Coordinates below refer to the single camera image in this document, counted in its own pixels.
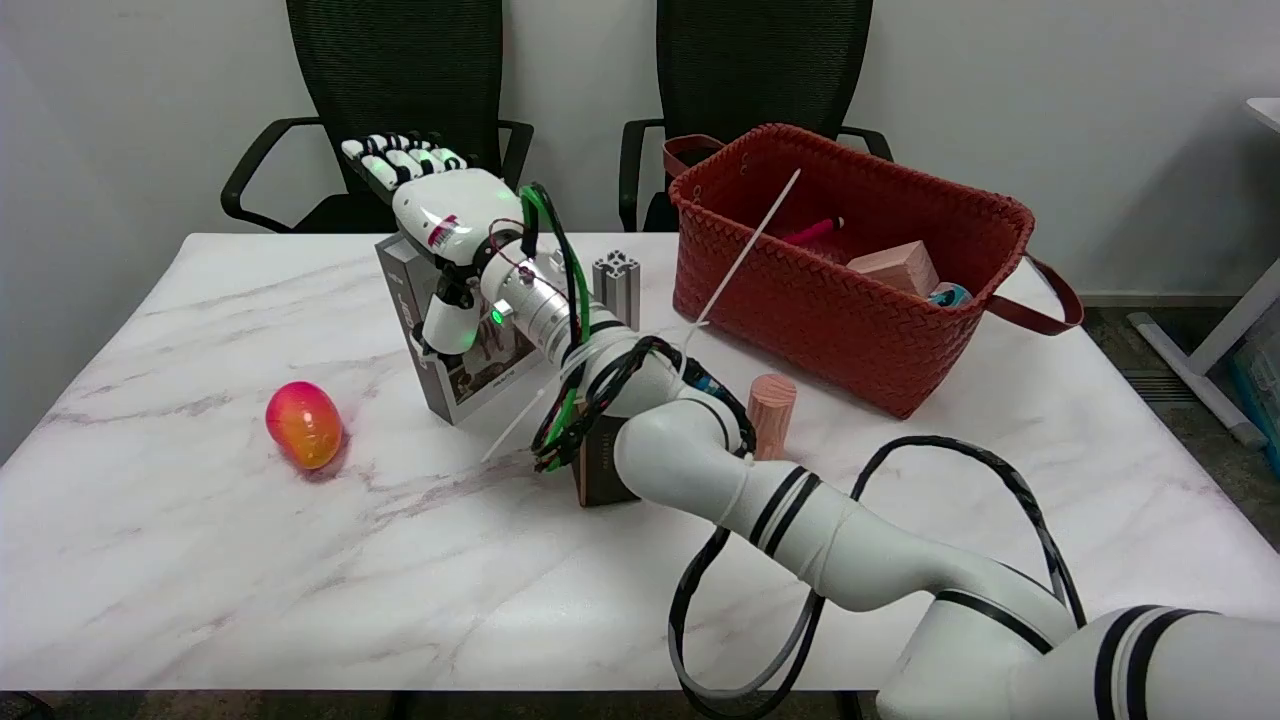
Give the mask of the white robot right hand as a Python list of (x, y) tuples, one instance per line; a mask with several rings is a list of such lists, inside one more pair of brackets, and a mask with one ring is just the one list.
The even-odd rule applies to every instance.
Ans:
[(517, 231), (521, 202), (489, 170), (429, 135), (365, 135), (339, 143), (339, 155), (390, 206), (401, 233), (438, 272), (419, 331), (428, 354), (468, 351), (481, 323), (477, 290), (494, 255), (490, 237)]

